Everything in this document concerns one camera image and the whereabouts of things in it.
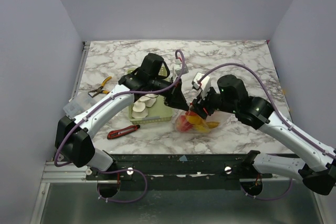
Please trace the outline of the green plastic basket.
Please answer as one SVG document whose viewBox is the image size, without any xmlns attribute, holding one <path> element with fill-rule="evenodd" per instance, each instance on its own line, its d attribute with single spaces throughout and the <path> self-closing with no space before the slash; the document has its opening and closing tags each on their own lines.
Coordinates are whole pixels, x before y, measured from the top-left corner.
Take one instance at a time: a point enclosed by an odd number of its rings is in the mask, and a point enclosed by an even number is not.
<svg viewBox="0 0 336 224">
<path fill-rule="evenodd" d="M 132 124 L 146 124 L 154 122 L 170 121 L 173 116 L 173 109 L 164 104 L 164 97 L 158 95 L 155 104 L 149 108 L 149 114 L 142 119 L 134 119 L 131 116 L 133 104 L 128 107 L 128 118 Z"/>
</svg>

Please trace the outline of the yellow bell pepper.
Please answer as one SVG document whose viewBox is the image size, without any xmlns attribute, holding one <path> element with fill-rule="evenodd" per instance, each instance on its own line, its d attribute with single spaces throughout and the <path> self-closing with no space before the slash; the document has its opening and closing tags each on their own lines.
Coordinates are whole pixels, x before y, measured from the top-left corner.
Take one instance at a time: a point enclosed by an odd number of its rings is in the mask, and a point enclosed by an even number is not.
<svg viewBox="0 0 336 224">
<path fill-rule="evenodd" d="M 202 125 L 204 123 L 204 120 L 197 114 L 195 115 L 187 115 L 186 119 L 188 123 L 192 125 Z"/>
</svg>

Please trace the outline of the clear zip bag orange zipper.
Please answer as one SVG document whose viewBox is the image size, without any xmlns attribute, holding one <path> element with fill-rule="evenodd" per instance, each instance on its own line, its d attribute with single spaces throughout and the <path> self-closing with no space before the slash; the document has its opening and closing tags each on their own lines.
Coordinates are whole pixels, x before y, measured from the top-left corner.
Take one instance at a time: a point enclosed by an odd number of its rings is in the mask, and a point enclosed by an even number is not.
<svg viewBox="0 0 336 224">
<path fill-rule="evenodd" d="M 209 133 L 220 127 L 227 117 L 215 112 L 203 119 L 193 111 L 182 111 L 175 120 L 175 129 L 182 133 Z"/>
</svg>

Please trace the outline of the yellow toy squash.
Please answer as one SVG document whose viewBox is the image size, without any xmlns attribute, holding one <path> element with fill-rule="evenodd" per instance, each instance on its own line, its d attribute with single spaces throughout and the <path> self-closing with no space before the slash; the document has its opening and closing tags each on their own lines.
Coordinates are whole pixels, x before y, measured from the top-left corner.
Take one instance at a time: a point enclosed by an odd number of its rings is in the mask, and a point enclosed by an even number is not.
<svg viewBox="0 0 336 224">
<path fill-rule="evenodd" d="M 216 121 L 205 121 L 200 124 L 195 124 L 194 130 L 198 133 L 209 133 L 212 129 L 217 128 L 219 125 L 220 123 Z"/>
</svg>

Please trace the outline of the red toy apple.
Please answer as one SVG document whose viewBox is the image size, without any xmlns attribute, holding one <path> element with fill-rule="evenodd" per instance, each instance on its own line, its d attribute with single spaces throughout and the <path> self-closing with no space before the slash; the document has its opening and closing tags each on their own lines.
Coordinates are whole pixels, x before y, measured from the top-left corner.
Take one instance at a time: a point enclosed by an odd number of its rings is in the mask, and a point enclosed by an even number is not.
<svg viewBox="0 0 336 224">
<path fill-rule="evenodd" d="M 187 121 L 186 116 L 180 115 L 175 121 L 175 127 L 180 132 L 187 132 L 193 128 L 193 125 Z"/>
</svg>

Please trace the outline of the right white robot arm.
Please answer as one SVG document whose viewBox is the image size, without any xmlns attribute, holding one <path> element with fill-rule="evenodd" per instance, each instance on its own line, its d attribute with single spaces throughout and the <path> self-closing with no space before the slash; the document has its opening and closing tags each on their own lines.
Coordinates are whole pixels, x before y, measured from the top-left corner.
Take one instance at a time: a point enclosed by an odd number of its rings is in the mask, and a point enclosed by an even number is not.
<svg viewBox="0 0 336 224">
<path fill-rule="evenodd" d="M 257 174 L 274 174 L 293 178 L 311 191 L 328 195 L 335 185 L 335 150 L 285 119 L 270 102 L 249 96 L 241 79 L 225 75 L 217 80 L 219 90 L 208 76 L 196 74 L 192 81 L 200 91 L 191 109 L 206 119 L 215 111 L 233 114 L 244 125 L 259 130 L 283 144 L 296 154 L 295 158 L 250 151 L 241 165 L 249 178 Z"/>
</svg>

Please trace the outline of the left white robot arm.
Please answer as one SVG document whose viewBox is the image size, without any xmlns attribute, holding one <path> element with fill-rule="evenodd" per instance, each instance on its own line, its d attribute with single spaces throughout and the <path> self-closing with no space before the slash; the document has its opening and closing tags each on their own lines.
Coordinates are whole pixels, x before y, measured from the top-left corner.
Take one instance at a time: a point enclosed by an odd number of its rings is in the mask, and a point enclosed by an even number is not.
<svg viewBox="0 0 336 224">
<path fill-rule="evenodd" d="M 66 165 L 89 166 L 97 169 L 104 179 L 112 179 L 117 171 L 112 156 L 95 148 L 92 142 L 110 119 L 146 94 L 161 95 L 166 106 L 187 111 L 189 106 L 182 92 L 181 76 L 167 81 L 160 75 L 162 66 L 166 66 L 163 57 L 147 54 L 138 68 L 122 76 L 114 89 L 91 108 L 73 119 L 61 118 L 57 126 L 54 165 L 62 166 L 58 162 L 62 155 Z"/>
</svg>

